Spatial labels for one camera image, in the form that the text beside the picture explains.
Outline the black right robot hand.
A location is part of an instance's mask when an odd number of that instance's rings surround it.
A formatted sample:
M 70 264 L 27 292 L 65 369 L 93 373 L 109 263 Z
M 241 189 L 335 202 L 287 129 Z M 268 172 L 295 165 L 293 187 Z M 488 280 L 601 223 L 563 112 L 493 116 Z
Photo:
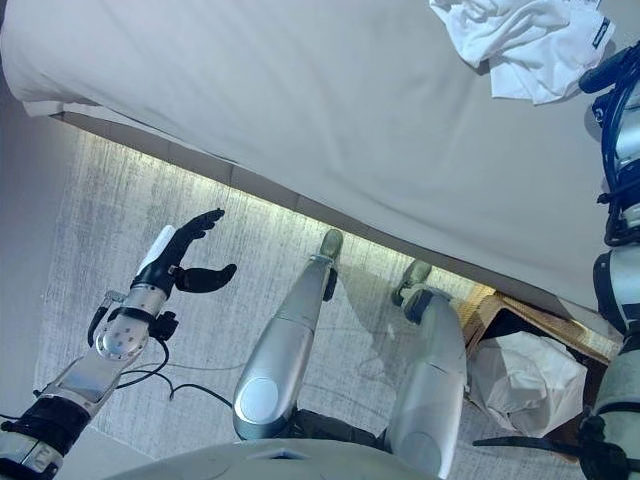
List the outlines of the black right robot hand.
M 581 76 L 578 82 L 580 90 L 591 94 L 615 84 L 638 56 L 638 43 L 617 52 Z

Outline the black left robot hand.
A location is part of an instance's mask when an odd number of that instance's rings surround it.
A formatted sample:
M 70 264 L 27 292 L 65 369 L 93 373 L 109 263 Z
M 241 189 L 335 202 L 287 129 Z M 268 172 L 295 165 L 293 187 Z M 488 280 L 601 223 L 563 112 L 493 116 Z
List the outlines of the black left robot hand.
M 222 209 L 211 210 L 192 218 L 177 229 L 161 248 L 158 256 L 134 277 L 130 287 L 149 285 L 161 290 L 169 298 L 173 288 L 201 294 L 214 292 L 226 286 L 237 271 L 236 264 L 228 264 L 222 270 L 181 267 L 181 261 L 191 243 L 204 238 L 224 214 L 225 211 Z

